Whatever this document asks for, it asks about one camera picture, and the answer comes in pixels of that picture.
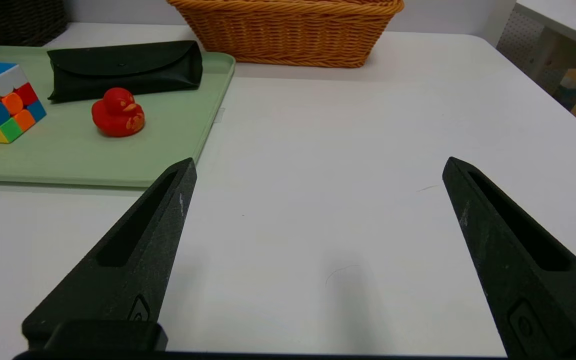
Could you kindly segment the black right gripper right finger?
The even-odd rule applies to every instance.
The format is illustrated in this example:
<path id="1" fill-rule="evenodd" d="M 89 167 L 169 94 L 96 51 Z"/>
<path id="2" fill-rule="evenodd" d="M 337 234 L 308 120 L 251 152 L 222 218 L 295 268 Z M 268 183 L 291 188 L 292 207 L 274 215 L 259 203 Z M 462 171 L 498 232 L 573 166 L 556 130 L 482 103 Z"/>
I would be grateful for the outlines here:
<path id="1" fill-rule="evenodd" d="M 472 164 L 442 180 L 507 357 L 576 360 L 576 256 Z"/>

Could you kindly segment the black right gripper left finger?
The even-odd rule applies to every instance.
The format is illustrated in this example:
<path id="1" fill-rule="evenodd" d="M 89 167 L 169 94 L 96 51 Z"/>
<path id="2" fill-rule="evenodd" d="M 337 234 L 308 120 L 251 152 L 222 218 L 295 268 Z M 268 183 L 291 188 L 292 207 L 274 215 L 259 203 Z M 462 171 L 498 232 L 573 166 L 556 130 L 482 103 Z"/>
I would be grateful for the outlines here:
<path id="1" fill-rule="evenodd" d="M 22 322 L 30 350 L 163 350 L 158 323 L 197 171 L 176 162 Z"/>

